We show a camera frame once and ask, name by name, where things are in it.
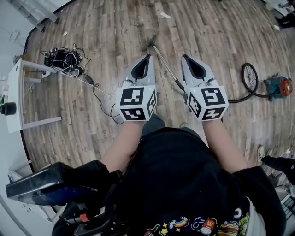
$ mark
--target graphic print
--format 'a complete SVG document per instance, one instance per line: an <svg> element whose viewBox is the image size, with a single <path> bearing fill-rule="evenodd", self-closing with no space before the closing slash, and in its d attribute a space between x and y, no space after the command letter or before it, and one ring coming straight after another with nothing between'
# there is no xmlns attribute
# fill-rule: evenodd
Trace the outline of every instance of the graphic print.
<svg viewBox="0 0 295 236"><path fill-rule="evenodd" d="M175 228L185 227L189 223L186 217L181 217L180 219L181 221L178 221L178 222L176 220L171 221L169 223L169 229L173 229L173 227Z"/></svg>
<svg viewBox="0 0 295 236"><path fill-rule="evenodd" d="M242 210L240 208L237 208L235 210L234 219L239 219L242 216Z"/></svg>
<svg viewBox="0 0 295 236"><path fill-rule="evenodd" d="M240 220L240 233L239 236L245 236L248 228L249 223L249 213L246 214L246 216Z"/></svg>
<svg viewBox="0 0 295 236"><path fill-rule="evenodd" d="M153 227L152 229L147 229L147 232L144 234L144 236L154 236L155 232L157 232L159 227L160 227L160 225L156 224L155 227Z"/></svg>
<svg viewBox="0 0 295 236"><path fill-rule="evenodd" d="M225 221L220 225L217 235L218 236L237 236L239 232L239 224L236 221Z"/></svg>
<svg viewBox="0 0 295 236"><path fill-rule="evenodd" d="M200 231L200 230L199 230L199 227L200 227L201 225L203 225L204 222L205 222L205 220L203 220L202 217L200 216L200 217L198 217L198 218L195 219L195 221L194 221L193 224L191 224L191 228L192 228L193 230L199 232L199 231Z"/></svg>
<svg viewBox="0 0 295 236"><path fill-rule="evenodd" d="M162 229L162 230L160 231L160 234L161 234L162 236L166 235L167 233L168 233L168 229Z"/></svg>
<svg viewBox="0 0 295 236"><path fill-rule="evenodd" d="M217 220L214 218L209 218L206 222L202 225L200 232L204 235L211 235L213 229L215 228Z"/></svg>

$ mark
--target black pants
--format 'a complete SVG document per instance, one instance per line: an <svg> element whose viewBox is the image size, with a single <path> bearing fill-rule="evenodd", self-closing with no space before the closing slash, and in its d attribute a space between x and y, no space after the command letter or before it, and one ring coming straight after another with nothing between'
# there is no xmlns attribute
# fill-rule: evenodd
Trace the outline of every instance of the black pants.
<svg viewBox="0 0 295 236"><path fill-rule="evenodd" d="M156 114L152 114L150 120L143 126L142 137L144 137L147 134L154 133L157 130L165 127L165 122L161 120L161 118L158 117ZM190 128L184 127L180 129L193 134L197 138L200 138L200 136Z"/></svg>
<svg viewBox="0 0 295 236"><path fill-rule="evenodd" d="M287 16L281 19L277 18L277 21L280 23L282 27L291 28L295 26L295 15L292 13L289 13Z"/></svg>
<svg viewBox="0 0 295 236"><path fill-rule="evenodd" d="M261 159L263 164L278 170L282 171L288 178L291 184L295 185L295 160L291 158L284 157L270 157L265 156Z"/></svg>

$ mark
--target black t-shirt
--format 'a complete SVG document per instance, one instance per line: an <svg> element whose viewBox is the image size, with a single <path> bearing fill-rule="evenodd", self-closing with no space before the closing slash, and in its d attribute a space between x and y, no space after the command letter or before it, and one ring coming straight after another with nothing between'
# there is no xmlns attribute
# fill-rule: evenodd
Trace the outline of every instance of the black t-shirt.
<svg viewBox="0 0 295 236"><path fill-rule="evenodd" d="M122 189L128 236L244 236L248 198L267 235L284 232L285 214L260 167L230 174L201 139L179 129L161 129L139 144Z"/></svg>

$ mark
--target sneaker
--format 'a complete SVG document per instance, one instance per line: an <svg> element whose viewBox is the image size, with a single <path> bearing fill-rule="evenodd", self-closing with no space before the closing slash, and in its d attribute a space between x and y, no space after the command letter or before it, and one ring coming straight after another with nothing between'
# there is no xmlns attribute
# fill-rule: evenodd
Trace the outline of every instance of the sneaker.
<svg viewBox="0 0 295 236"><path fill-rule="evenodd" d="M258 163L261 163L261 159L265 156L266 156L266 153L264 152L264 147L262 145L260 145L257 150Z"/></svg>
<svg viewBox="0 0 295 236"><path fill-rule="evenodd" d="M188 123L184 123L180 126L180 128L189 128L189 124Z"/></svg>
<svg viewBox="0 0 295 236"><path fill-rule="evenodd" d="M282 26L282 20L280 18L275 17L275 19L277 20L279 26Z"/></svg>
<svg viewBox="0 0 295 236"><path fill-rule="evenodd" d="M267 156L272 156L272 149L269 149L266 153Z"/></svg>

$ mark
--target vacuum hose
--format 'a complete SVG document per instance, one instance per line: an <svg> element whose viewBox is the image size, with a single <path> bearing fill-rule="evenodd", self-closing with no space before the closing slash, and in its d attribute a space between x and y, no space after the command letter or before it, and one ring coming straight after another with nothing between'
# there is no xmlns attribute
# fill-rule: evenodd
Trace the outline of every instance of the vacuum hose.
<svg viewBox="0 0 295 236"><path fill-rule="evenodd" d="M246 66L250 66L252 68L252 70L254 71L254 74L255 74L255 80L256 80L256 85L255 85L255 88L254 90L251 90L251 88L249 88L249 86L247 85L246 83L246 80L245 80L245 76L244 76L244 71L246 69ZM242 66L242 82L245 86L245 88L249 91L249 95L247 95L246 97L244 98L240 98L240 99L236 99L236 100L229 100L229 103L238 103L238 102L242 102L242 101L246 101L247 99L249 99L250 97L252 97L253 95L254 96L257 96L257 97L260 97L260 98L270 98L278 93L280 93L280 91L276 90L274 91L272 94L268 94L268 95L262 95L262 94L257 94L256 91L258 89L258 85L259 85L259 80L258 80L258 75L257 75L257 72L254 68L254 66L252 66L250 63L246 62L243 66Z"/></svg>

